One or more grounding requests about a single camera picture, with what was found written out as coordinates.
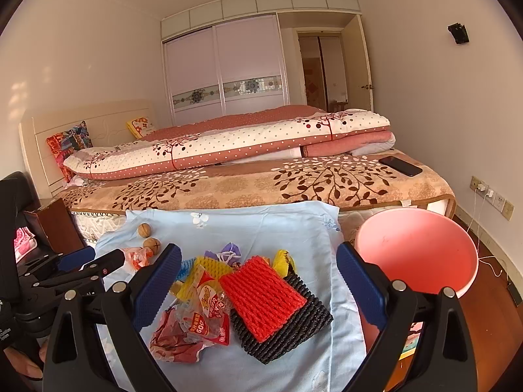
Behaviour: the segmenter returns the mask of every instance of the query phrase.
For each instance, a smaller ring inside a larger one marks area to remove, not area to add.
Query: smartphone
[[[387,156],[386,158],[378,160],[378,162],[383,163],[384,165],[387,165],[388,167],[391,167],[392,169],[395,169],[396,171],[401,172],[407,176],[415,176],[423,172],[423,169],[420,167],[415,167],[411,163],[405,162],[404,160],[398,159],[394,156]]]

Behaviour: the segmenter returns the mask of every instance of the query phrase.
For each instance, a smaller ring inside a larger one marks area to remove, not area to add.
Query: pink bucket
[[[355,248],[390,280],[437,294],[450,286],[458,297],[478,273],[478,254],[454,221],[426,209],[395,208],[371,216],[358,231]]]

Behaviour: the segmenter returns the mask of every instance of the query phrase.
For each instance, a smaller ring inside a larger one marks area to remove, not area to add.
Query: black wall-mounted device
[[[466,33],[465,25],[454,23],[448,27],[448,30],[456,40],[456,44],[465,44],[469,42],[469,35]]]

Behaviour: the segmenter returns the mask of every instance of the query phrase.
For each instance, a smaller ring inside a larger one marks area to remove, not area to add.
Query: headboard
[[[126,122],[141,116],[155,123],[151,102],[124,100],[45,113],[25,112],[18,127],[20,143],[38,198],[50,199],[64,186],[62,172],[45,141],[48,137],[85,121],[93,146],[116,146],[136,140]]]

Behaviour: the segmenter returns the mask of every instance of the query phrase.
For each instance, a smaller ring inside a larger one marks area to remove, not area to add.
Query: metal screw
[[[401,280],[394,280],[392,282],[392,287],[394,290],[397,290],[398,292],[404,292],[407,289],[407,285],[404,281]]]
[[[451,287],[444,287],[443,288],[443,294],[448,298],[453,298],[456,296],[456,292]]]
[[[65,292],[64,296],[66,301],[71,301],[76,296],[76,292],[74,290],[68,290],[67,292]]]
[[[112,291],[116,293],[123,292],[127,287],[125,282],[116,282],[112,285]]]

